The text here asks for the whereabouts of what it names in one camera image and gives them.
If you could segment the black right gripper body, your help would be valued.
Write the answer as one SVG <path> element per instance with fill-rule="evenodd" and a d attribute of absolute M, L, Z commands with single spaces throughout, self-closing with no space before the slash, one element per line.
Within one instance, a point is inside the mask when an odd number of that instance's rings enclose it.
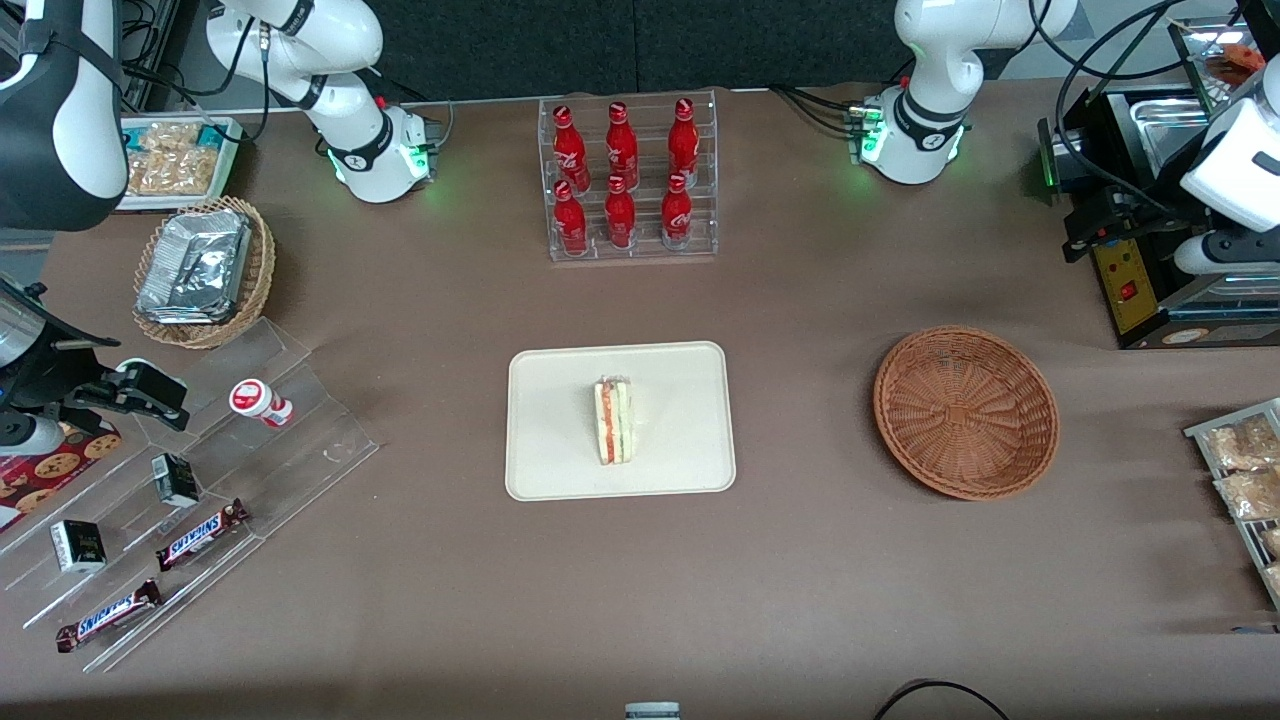
<path fill-rule="evenodd" d="M 115 372 L 96 357 L 119 340 L 91 334 L 52 315 L 40 283 L 3 283 L 3 416 L 61 416 L 63 407 L 122 413 Z"/>

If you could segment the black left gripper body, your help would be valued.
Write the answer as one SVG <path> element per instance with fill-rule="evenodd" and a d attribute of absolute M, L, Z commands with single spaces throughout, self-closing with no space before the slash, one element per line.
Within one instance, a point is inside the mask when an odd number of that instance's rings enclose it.
<path fill-rule="evenodd" d="M 1190 222 L 1133 193 L 1106 193 L 1108 222 L 1103 228 L 1105 242 L 1120 242 L 1142 236 L 1185 231 Z"/>

